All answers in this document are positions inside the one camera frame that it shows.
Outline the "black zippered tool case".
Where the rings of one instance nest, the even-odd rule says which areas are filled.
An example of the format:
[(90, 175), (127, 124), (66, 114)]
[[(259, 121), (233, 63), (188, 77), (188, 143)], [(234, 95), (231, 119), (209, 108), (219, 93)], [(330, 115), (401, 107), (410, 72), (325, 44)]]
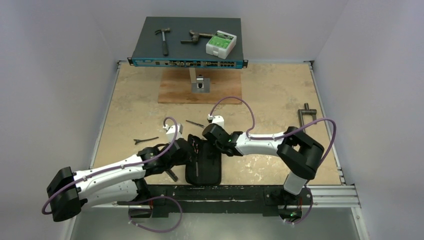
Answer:
[[(188, 135), (188, 143), (192, 146), (193, 138)], [(192, 148), (192, 162), (185, 166), (185, 181), (194, 186), (217, 186), (222, 181), (222, 154), (205, 139), (200, 138), (198, 167), (199, 177), (196, 178), (194, 166), (195, 154)]]

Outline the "silver thinning scissors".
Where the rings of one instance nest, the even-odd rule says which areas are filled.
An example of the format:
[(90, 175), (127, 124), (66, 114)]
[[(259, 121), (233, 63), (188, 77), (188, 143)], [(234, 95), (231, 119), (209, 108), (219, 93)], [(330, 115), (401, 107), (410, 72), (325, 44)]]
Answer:
[(186, 120), (186, 122), (189, 123), (189, 124), (192, 124), (194, 126), (200, 127), (202, 129), (204, 129), (206, 127), (204, 124), (197, 123), (197, 122), (194, 122), (194, 121), (191, 121), (191, 120)]

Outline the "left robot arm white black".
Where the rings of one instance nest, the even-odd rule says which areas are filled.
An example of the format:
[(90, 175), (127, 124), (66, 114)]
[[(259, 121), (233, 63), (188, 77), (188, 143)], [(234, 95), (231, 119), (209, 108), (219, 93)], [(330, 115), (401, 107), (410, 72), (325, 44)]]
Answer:
[(146, 147), (130, 157), (103, 167), (72, 171), (60, 169), (47, 186), (48, 205), (42, 213), (54, 222), (63, 222), (82, 209), (111, 202), (135, 202), (142, 205), (153, 196), (146, 177), (171, 173), (174, 166), (194, 160), (193, 146), (183, 138), (173, 143)]

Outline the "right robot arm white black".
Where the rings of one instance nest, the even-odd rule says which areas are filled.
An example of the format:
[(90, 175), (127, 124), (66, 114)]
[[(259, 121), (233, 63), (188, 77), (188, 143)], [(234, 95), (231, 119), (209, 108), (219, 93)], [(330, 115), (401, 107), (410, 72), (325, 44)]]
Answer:
[(288, 204), (298, 200), (306, 183), (315, 178), (325, 151), (320, 143), (295, 126), (290, 126), (282, 135), (248, 135), (242, 131), (229, 134), (222, 126), (211, 123), (204, 128), (202, 136), (229, 157), (267, 155), (281, 158), (290, 170), (280, 191), (282, 200)]

